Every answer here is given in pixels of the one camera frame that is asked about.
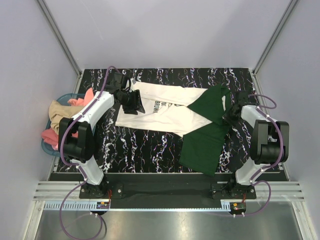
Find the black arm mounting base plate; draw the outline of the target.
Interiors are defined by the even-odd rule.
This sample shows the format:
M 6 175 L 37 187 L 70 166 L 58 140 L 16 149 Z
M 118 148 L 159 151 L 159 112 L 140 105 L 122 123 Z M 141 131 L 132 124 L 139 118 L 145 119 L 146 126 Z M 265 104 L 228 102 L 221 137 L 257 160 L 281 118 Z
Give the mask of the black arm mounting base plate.
M 233 173 L 108 173 L 98 186 L 85 184 L 67 198 L 69 201 L 102 200 L 122 203 L 209 207 L 232 198 L 226 193 Z

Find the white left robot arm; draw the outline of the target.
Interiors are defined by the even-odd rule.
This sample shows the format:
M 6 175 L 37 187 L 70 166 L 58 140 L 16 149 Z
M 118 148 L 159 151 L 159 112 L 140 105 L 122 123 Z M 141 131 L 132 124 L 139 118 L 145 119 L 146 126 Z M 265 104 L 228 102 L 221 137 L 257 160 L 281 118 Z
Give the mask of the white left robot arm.
M 100 118 L 115 104 L 120 104 L 125 114 L 145 113 L 140 91 L 134 87 L 136 81 L 114 72 L 107 73 L 100 91 L 77 114 L 64 117 L 59 122 L 58 150 L 67 166 L 75 166 L 91 185 L 90 192 L 97 198 L 108 193 L 108 186 L 102 182 L 103 172 L 94 158 L 94 129 Z

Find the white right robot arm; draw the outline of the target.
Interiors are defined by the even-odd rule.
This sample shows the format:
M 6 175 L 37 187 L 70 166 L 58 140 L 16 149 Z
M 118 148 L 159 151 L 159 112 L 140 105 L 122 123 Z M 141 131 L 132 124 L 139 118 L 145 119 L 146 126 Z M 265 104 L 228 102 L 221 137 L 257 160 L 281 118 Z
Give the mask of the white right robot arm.
M 254 193 L 258 177 L 288 159 L 289 124 L 263 112 L 263 109 L 276 107 L 276 102 L 268 96 L 239 91 L 235 94 L 234 104 L 223 116 L 229 124 L 242 120 L 253 128 L 249 159 L 236 170 L 224 189 L 231 198 L 240 199 Z

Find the cream and green t-shirt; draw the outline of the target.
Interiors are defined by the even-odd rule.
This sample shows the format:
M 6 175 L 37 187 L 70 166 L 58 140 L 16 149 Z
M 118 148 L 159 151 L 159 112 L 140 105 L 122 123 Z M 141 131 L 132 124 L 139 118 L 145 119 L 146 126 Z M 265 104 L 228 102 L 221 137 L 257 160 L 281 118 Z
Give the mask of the cream and green t-shirt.
M 174 133 L 182 138 L 179 163 L 214 176 L 230 125 L 223 116 L 232 106 L 231 91 L 216 84 L 209 88 L 136 82 L 145 112 L 126 114 L 119 109 L 117 127 Z

